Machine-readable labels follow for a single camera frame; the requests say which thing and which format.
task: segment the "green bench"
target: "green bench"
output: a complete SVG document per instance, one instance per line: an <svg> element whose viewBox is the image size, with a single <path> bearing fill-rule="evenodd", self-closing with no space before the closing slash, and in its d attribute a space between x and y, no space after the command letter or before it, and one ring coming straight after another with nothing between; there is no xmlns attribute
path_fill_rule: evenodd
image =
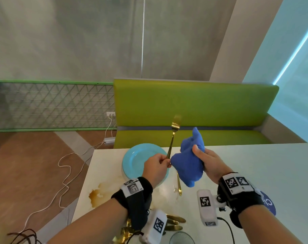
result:
<svg viewBox="0 0 308 244"><path fill-rule="evenodd" d="M157 129L171 127L176 114L181 127L199 127L205 145L270 144L252 129L262 124L277 92L273 85L115 79L114 148L168 147L171 129ZM191 130L179 130L173 145L190 136Z"/></svg>

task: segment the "gold fork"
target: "gold fork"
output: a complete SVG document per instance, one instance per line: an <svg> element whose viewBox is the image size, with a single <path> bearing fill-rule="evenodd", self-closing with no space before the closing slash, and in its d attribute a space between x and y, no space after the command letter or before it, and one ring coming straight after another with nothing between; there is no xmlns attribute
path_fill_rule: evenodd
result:
<svg viewBox="0 0 308 244"><path fill-rule="evenodd" d="M172 144L173 144L173 139L174 139L174 135L176 134L176 132L180 129L180 125L177 123L180 123L180 116L175 116L172 122L172 140L171 140L171 144L168 150L168 154L166 155L166 158L170 158L171 156L171 150L172 150ZM180 178L179 178L179 173L178 171L176 172L176 176L177 176L177 180L178 180L178 191L179 191L179 195L182 195L182 190L181 190L181 185L180 185Z"/></svg>

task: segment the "seat backrest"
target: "seat backrest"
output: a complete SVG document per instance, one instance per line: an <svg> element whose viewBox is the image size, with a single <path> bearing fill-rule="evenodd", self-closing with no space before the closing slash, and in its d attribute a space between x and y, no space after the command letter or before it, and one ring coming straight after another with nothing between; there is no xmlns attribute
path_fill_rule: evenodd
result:
<svg viewBox="0 0 308 244"><path fill-rule="evenodd" d="M278 86L198 81L114 80L118 126L239 127L261 125Z"/></svg>

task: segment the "black wrist strap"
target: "black wrist strap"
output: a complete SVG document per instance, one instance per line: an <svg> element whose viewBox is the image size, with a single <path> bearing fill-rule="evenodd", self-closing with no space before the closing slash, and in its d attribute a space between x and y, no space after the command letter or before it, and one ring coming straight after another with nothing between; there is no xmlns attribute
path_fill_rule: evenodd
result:
<svg viewBox="0 0 308 244"><path fill-rule="evenodd" d="M234 181L235 183L231 184L230 187L230 184L227 185L226 181L222 177L218 181L217 194L221 197L221 200L226 202L227 205L232 209L232 212L230 213L230 219L232 223L238 228L242 228L238 215L248 207L253 205L264 205L264 202L262 201L261 195L256 192L255 187L244 177L237 177L235 175ZM251 192L232 194L231 190L235 190L236 184L238 184L238 186L242 186L241 184L249 184L253 190Z"/></svg>
<svg viewBox="0 0 308 244"><path fill-rule="evenodd" d="M153 187L144 177L138 177L137 179L141 183L143 190L126 198L120 189L111 198L115 198L120 205L128 210L132 228L134 230L141 230L147 222L147 210L152 200Z"/></svg>

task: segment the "forearm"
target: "forearm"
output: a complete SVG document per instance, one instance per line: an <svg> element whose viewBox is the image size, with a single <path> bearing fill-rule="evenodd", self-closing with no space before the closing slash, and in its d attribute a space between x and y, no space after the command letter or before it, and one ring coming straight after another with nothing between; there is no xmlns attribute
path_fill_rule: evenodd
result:
<svg viewBox="0 0 308 244"><path fill-rule="evenodd" d="M239 221L251 244L302 244L263 205L254 205L239 214Z"/></svg>
<svg viewBox="0 0 308 244"><path fill-rule="evenodd" d="M110 199L68 225L48 244L109 243L127 220L127 209Z"/></svg>

